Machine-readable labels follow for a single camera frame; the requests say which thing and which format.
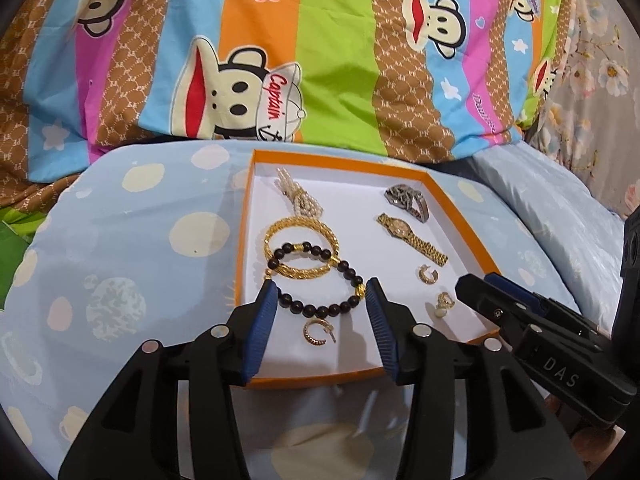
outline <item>white dot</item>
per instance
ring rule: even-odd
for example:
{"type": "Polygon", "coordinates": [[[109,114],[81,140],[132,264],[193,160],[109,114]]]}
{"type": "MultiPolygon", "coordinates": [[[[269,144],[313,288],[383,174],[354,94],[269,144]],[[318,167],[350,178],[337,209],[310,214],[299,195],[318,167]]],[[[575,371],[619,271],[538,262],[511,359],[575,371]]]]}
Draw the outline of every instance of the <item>white dot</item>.
{"type": "Polygon", "coordinates": [[[476,186],[474,186],[471,182],[460,180],[458,182],[458,189],[474,202],[484,202],[484,198],[482,198],[482,195],[480,194],[476,186]]]}
{"type": "Polygon", "coordinates": [[[282,480],[361,480],[373,451],[353,424],[311,424],[281,434],[271,463],[282,480]]]}
{"type": "Polygon", "coordinates": [[[529,238],[533,238],[533,235],[531,234],[531,232],[527,229],[527,226],[524,225],[522,223],[522,220],[520,220],[519,218],[516,218],[516,225],[518,226],[518,229],[520,229],[524,234],[526,234],[529,238]]]}
{"type": "Polygon", "coordinates": [[[164,164],[143,164],[127,171],[122,187],[132,193],[146,191],[160,184],[163,177],[164,164]]]}
{"type": "Polygon", "coordinates": [[[14,274],[14,286],[23,286],[33,276],[33,271],[38,263],[38,253],[33,249],[29,249],[22,259],[22,263],[18,266],[14,274]]]}
{"type": "Polygon", "coordinates": [[[217,253],[231,230],[215,213],[197,212],[180,218],[169,232],[172,249],[182,256],[201,258],[217,253]]]}
{"type": "Polygon", "coordinates": [[[518,273],[527,285],[532,286],[536,283],[536,279],[525,269],[519,268],[518,273]]]}
{"type": "Polygon", "coordinates": [[[49,229],[50,225],[51,225],[51,215],[47,215],[45,216],[45,219],[42,221],[42,224],[38,226],[38,229],[36,230],[36,232],[41,233],[43,231],[46,231],[47,229],[49,229]]]}
{"type": "Polygon", "coordinates": [[[20,439],[24,442],[24,445],[30,446],[33,444],[33,435],[27,426],[27,421],[24,420],[24,417],[22,416],[22,412],[18,408],[9,406],[6,409],[6,416],[14,427],[15,433],[17,433],[20,439]]]}
{"type": "Polygon", "coordinates": [[[91,195],[91,189],[76,191],[76,198],[87,198],[89,195],[91,195]]]}
{"type": "Polygon", "coordinates": [[[49,307],[49,317],[47,317],[47,325],[56,332],[64,332],[71,326],[71,320],[74,316],[74,310],[71,303],[64,296],[57,298],[49,307]]]}
{"type": "Polygon", "coordinates": [[[213,170],[229,160],[229,152],[219,144],[208,144],[191,157],[191,163],[201,170],[213,170]]]}
{"type": "Polygon", "coordinates": [[[60,422],[59,430],[62,438],[69,442],[73,442],[80,433],[89,415],[82,408],[71,406],[66,410],[66,415],[60,422]]]}
{"type": "Polygon", "coordinates": [[[249,177],[249,170],[238,171],[233,179],[231,179],[231,187],[233,189],[245,189],[246,181],[249,177]]]}

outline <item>crescent earring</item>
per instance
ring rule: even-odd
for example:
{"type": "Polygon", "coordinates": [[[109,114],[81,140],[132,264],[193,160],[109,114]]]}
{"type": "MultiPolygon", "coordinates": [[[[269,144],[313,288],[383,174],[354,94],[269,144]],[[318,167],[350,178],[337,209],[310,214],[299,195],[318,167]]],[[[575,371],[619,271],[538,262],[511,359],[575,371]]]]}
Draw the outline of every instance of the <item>crescent earring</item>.
{"type": "Polygon", "coordinates": [[[418,270],[418,276],[427,285],[433,285],[435,282],[438,281],[438,271],[434,269],[431,272],[427,272],[428,270],[429,270],[428,265],[421,266],[420,269],[418,270]]]}

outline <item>floral fabric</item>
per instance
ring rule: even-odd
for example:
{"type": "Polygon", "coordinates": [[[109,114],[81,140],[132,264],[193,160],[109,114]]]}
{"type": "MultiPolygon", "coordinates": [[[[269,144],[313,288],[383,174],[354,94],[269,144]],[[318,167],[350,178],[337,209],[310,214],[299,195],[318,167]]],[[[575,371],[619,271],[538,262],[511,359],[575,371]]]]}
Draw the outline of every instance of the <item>floral fabric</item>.
{"type": "Polygon", "coordinates": [[[626,218],[640,205],[640,39],[617,0],[574,0],[566,62],[531,146],[626,218]]]}

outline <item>gold earring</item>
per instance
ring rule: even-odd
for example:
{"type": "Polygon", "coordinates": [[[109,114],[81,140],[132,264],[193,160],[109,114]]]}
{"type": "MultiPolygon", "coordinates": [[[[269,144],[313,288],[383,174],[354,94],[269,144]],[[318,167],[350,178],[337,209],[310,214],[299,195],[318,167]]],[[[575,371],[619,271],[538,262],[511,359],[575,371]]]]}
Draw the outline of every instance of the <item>gold earring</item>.
{"type": "Polygon", "coordinates": [[[438,307],[436,308],[436,317],[445,317],[450,308],[456,304],[448,292],[441,292],[438,294],[438,307]]]}
{"type": "Polygon", "coordinates": [[[322,319],[310,319],[305,323],[305,327],[302,329],[302,334],[310,344],[314,346],[322,346],[326,343],[326,339],[316,339],[314,337],[311,337],[311,335],[309,334],[309,327],[313,324],[322,325],[322,330],[329,334],[331,336],[331,339],[333,339],[335,343],[334,326],[331,323],[327,323],[322,319]]]}
{"type": "Polygon", "coordinates": [[[438,271],[433,269],[432,272],[427,272],[428,269],[428,265],[421,266],[420,270],[418,270],[418,276],[427,285],[433,285],[438,281],[438,271]]]}

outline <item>gold hoop earring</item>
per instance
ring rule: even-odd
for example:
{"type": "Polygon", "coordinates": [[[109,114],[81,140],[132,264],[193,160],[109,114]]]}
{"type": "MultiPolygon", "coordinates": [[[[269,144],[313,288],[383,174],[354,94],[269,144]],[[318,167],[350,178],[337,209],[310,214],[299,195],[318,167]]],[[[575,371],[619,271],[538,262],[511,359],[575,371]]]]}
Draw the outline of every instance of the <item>gold hoop earring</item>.
{"type": "Polygon", "coordinates": [[[447,312],[452,309],[455,304],[456,300],[454,300],[448,292],[438,294],[438,307],[435,312],[436,317],[445,317],[447,312]]]}
{"type": "Polygon", "coordinates": [[[326,339],[316,339],[314,337],[311,337],[311,335],[309,334],[309,327],[313,324],[322,325],[322,330],[324,330],[325,333],[329,334],[331,336],[331,339],[333,339],[335,343],[334,326],[331,323],[327,323],[322,319],[310,319],[305,323],[305,327],[302,329],[302,334],[310,344],[312,344],[313,346],[322,346],[326,343],[326,339]]]}
{"type": "MultiPolygon", "coordinates": [[[[340,262],[340,258],[338,257],[340,244],[338,243],[338,238],[335,237],[334,232],[321,221],[305,216],[289,216],[274,222],[268,227],[267,232],[264,235],[264,257],[267,261],[273,258],[273,251],[271,251],[271,248],[269,247],[271,237],[273,237],[273,235],[278,231],[282,231],[288,227],[306,227],[318,234],[321,234],[329,242],[329,245],[331,245],[332,257],[328,263],[313,269],[295,269],[293,267],[286,266],[285,264],[280,264],[276,270],[278,274],[294,280],[311,280],[313,278],[324,276],[331,270],[331,267],[335,267],[340,262]]],[[[301,251],[302,244],[294,244],[293,248],[295,251],[301,251]]]]}
{"type": "Polygon", "coordinates": [[[428,265],[421,266],[420,270],[418,270],[418,276],[427,285],[433,285],[438,281],[438,271],[433,269],[433,271],[427,272],[427,270],[429,270],[428,265]]]}

